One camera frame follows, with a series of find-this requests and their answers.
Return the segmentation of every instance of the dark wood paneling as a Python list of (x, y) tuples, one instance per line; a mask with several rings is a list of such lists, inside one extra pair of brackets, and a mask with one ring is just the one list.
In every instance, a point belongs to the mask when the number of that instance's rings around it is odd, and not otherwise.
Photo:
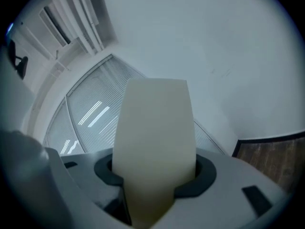
[(304, 169), (305, 137), (272, 143), (241, 143), (237, 158), (292, 192)]

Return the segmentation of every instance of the air vent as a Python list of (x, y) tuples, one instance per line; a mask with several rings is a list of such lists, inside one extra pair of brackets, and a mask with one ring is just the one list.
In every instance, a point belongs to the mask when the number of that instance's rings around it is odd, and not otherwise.
[(44, 7), (44, 9), (39, 13), (39, 16), (50, 33), (55, 37), (62, 47), (71, 42), (55, 20), (51, 10), (48, 7)]
[(52, 67), (50, 73), (55, 77), (59, 77), (59, 75), (64, 71), (64, 67), (62, 67), (58, 62)]

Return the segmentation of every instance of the ceiling vent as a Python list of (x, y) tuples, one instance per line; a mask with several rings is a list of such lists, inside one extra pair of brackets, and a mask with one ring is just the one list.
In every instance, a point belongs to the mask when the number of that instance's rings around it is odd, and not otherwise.
[(57, 21), (55, 20), (51, 10), (46, 6), (39, 13), (40, 18), (42, 19), (45, 26), (48, 28), (50, 33), (54, 36), (57, 42), (62, 46), (68, 45), (71, 41), (66, 36), (62, 28), (59, 26)]

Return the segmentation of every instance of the gray plastic surface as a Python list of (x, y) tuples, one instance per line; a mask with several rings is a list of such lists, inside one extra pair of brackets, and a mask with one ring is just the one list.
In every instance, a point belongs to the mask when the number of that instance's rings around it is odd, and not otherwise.
[(72, 216), (53, 179), (50, 157), (40, 143), (20, 132), (0, 131), (0, 147), (1, 171), (20, 205), (43, 228), (72, 228)]
[(73, 181), (55, 149), (46, 148), (46, 150), (50, 157), (54, 181), (57, 184), (60, 195), (73, 219), (73, 228), (129, 228), (125, 224), (109, 216), (86, 196)]
[(63, 163), (75, 162), (77, 166), (68, 169), (77, 186), (100, 208), (105, 208), (119, 196), (120, 188), (104, 183), (94, 172), (95, 163), (112, 153), (112, 149), (82, 155), (62, 156)]
[(264, 213), (260, 218), (249, 224), (244, 225), (241, 228), (242, 229), (267, 228), (274, 221), (274, 219), (277, 218), (278, 215), (283, 212), (283, 209), (287, 206), (291, 197), (292, 196), (289, 195), (286, 198), (280, 200), (275, 205), (273, 205), (271, 209), (269, 209), (266, 213)]
[[(98, 153), (90, 154), (91, 158), (86, 158), (86, 162), (81, 162), (82, 156), (65, 156), (62, 159), (66, 161), (75, 161), (78, 163), (76, 167), (81, 168), (80, 164), (92, 163), (88, 167), (92, 167), (94, 161), (101, 158), (103, 155), (108, 155), (112, 152), (111, 149), (104, 150)], [(264, 225), (266, 221), (272, 219), (276, 212), (273, 207), (266, 214), (259, 219), (253, 211), (250, 203), (242, 192), (243, 187), (256, 185), (269, 199), (275, 208), (278, 208), (277, 202), (286, 198), (286, 193), (281, 188), (264, 176), (258, 170), (247, 164), (246, 162), (223, 155), (214, 154), (202, 149), (197, 149), (197, 154), (208, 158), (213, 162), (217, 170), (217, 177), (214, 183), (203, 194), (196, 198), (179, 198), (175, 200), (174, 205), (168, 212), (152, 227), (154, 229), (160, 228), (238, 228), (247, 227), (252, 228), (252, 224)], [(74, 170), (73, 178), (80, 179)], [(99, 193), (106, 187), (93, 189)], [(88, 194), (90, 189), (85, 188), (84, 194), (97, 198), (97, 194)]]
[(213, 184), (216, 176), (214, 164), (209, 159), (197, 154), (195, 179), (176, 187), (174, 198), (193, 198), (201, 195)]

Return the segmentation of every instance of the window blinds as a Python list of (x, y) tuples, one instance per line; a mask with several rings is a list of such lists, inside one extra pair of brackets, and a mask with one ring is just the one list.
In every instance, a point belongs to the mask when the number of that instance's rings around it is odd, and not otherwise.
[(44, 147), (49, 147), (48, 141), (47, 141), (47, 136), (44, 136), (42, 146), (44, 146)]
[(74, 134), (65, 101), (55, 113), (47, 131), (47, 139), (49, 147), (56, 149), (61, 156), (84, 153)]
[(67, 97), (72, 121), (88, 152), (113, 147), (127, 81), (140, 77), (136, 71), (112, 57)]
[[(47, 132), (48, 145), (60, 155), (113, 147), (124, 90), (131, 78), (143, 76), (115, 57), (97, 64), (67, 94), (67, 103), (62, 102)], [(198, 148), (222, 153), (196, 122), (194, 126)]]

